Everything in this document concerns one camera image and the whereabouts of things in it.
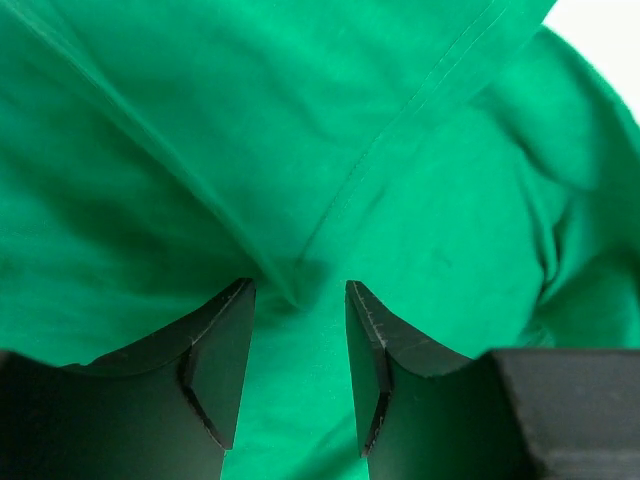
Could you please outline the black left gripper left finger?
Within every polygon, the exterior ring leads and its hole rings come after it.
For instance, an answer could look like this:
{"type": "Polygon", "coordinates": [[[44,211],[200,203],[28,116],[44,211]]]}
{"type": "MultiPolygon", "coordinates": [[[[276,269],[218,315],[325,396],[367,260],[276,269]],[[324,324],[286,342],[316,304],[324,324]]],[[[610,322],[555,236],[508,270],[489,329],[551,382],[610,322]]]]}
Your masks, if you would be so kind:
{"type": "Polygon", "coordinates": [[[5,479],[217,479],[232,448],[256,290],[203,306],[93,362],[1,356],[5,479]]]}

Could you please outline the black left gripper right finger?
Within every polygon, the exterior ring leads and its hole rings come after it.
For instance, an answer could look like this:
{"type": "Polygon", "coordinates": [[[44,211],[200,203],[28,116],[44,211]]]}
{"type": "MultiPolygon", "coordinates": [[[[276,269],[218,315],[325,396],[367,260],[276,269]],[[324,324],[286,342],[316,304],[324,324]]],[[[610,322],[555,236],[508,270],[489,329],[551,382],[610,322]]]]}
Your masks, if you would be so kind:
{"type": "Polygon", "coordinates": [[[373,479],[635,479],[639,354],[463,356],[363,283],[345,295],[358,450],[373,479]]]}

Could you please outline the green t shirt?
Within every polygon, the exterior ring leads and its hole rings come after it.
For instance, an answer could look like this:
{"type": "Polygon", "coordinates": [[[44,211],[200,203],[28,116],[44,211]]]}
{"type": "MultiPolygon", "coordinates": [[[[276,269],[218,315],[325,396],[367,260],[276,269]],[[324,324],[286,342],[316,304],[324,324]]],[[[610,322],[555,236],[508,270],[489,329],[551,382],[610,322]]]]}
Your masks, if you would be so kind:
{"type": "Polygon", "coordinates": [[[5,1],[1,345],[85,363],[234,279],[227,479],[362,479],[359,280],[462,354],[639,344],[639,128],[549,1],[5,1]]]}

